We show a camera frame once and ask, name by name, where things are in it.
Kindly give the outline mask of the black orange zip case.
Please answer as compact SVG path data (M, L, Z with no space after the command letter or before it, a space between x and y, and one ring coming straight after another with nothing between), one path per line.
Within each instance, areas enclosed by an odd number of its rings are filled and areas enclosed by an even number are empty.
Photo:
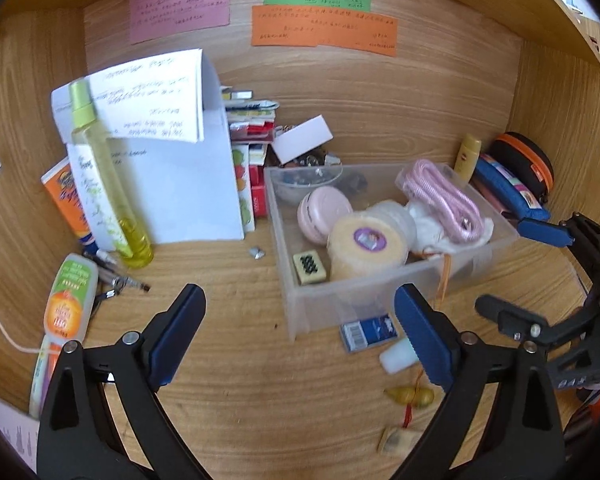
M546 204L555 184L554 168L550 159L521 133L506 131L499 134L486 151L530 190L542 204Z

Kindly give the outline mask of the clear round plastic jar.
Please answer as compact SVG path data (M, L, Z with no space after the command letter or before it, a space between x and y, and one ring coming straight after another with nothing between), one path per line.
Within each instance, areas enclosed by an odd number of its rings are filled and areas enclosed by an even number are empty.
M368 214L384 219L397 231L400 231L406 240L409 250L415 248L417 228L414 219L407 209L395 200L383 200L366 209Z

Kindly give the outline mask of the pink sticky note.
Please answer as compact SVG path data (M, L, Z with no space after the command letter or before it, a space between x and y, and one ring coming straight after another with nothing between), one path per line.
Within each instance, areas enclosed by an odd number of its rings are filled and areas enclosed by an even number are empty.
M129 0L130 44L230 24L230 0Z

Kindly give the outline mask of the yellow round lidded container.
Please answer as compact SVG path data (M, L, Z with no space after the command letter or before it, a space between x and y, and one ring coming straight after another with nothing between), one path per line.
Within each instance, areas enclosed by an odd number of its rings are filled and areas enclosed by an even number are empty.
M327 252L330 279L344 281L403 266L408 247L402 233L384 219L354 212L335 223Z

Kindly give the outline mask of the blue card pack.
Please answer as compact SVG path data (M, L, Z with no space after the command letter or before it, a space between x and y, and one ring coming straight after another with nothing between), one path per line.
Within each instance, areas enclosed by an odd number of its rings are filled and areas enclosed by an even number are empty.
M399 337L399 332L388 314L343 324L339 331L348 353L381 346Z

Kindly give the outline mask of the small silver clip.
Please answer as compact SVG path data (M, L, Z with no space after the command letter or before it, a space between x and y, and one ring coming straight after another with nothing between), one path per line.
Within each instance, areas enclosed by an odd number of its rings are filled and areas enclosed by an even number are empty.
M254 260L259 260L265 256L265 251L257 246L251 247L249 253Z

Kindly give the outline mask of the pink round case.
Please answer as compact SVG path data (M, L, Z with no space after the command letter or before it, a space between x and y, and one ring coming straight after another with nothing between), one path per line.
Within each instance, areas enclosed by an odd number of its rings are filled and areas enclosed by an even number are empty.
M352 212L350 200L343 192L324 185L303 197L297 209L297 220L307 240L325 246L335 223Z

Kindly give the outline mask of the blue patchwork pencil pouch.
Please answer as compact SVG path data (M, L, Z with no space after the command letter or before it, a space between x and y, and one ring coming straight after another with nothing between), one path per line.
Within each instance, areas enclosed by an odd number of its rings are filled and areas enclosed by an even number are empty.
M482 184L516 219L550 220L550 213L531 191L502 164L482 154L476 163L474 178Z

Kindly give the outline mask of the yellow gourd charm with tassel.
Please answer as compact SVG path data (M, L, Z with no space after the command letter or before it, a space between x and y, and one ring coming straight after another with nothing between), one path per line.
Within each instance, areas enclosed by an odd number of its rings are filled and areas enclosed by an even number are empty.
M434 402L434 390L420 384L422 376L424 376L423 370L418 373L411 385L396 386L384 390L388 399L404 407L403 429L411 425L415 410L428 408Z

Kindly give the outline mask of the stack of books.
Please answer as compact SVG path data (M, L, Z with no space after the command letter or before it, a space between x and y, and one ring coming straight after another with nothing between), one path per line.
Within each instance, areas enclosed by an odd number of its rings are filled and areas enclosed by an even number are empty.
M264 167L276 133L279 102L257 99L252 90L222 86L237 193L245 233L268 214Z

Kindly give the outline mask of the clear plastic storage bin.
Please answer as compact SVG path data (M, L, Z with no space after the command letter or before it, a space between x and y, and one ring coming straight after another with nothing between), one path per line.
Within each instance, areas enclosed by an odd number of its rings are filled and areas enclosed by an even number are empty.
M389 313L412 283L432 299L483 274L518 233L453 169L438 165L460 198L470 240L453 242L436 213L402 188L422 168L402 164L268 167L268 215L285 299L288 334Z

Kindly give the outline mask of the white cloth in bin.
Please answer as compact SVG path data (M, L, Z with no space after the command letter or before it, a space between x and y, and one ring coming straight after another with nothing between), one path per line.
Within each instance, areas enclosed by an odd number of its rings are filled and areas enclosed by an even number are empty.
M415 254L457 254L463 250L481 247L490 242L494 230L493 220L484 218L484 229L478 240L454 243L446 234L442 224L428 212L422 203L412 200L406 204L405 210L415 223L415 241L411 246L411 252Z

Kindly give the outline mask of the glass bowl with trinkets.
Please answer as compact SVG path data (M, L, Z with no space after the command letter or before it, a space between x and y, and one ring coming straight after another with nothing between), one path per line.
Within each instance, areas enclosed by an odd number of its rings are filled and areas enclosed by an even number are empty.
M275 196L284 203L298 205L316 188L334 185L342 175L341 165L338 156L314 148L272 171Z

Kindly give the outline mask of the pens and keys cluster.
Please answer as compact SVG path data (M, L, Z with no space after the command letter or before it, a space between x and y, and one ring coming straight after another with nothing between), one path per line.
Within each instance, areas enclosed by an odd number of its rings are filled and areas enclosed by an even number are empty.
M129 276L126 267L117 258L102 249L97 249L96 252L88 252L84 249L82 256L94 262L98 271L98 292L94 299L91 318L94 318L104 301L119 296L123 289L134 288L142 292L151 290L149 284Z

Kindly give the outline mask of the orange sticky note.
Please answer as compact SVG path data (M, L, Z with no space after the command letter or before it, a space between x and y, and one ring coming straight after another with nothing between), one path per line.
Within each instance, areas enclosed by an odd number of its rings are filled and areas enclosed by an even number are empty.
M253 47L327 46L396 56L398 20L330 6L253 6Z

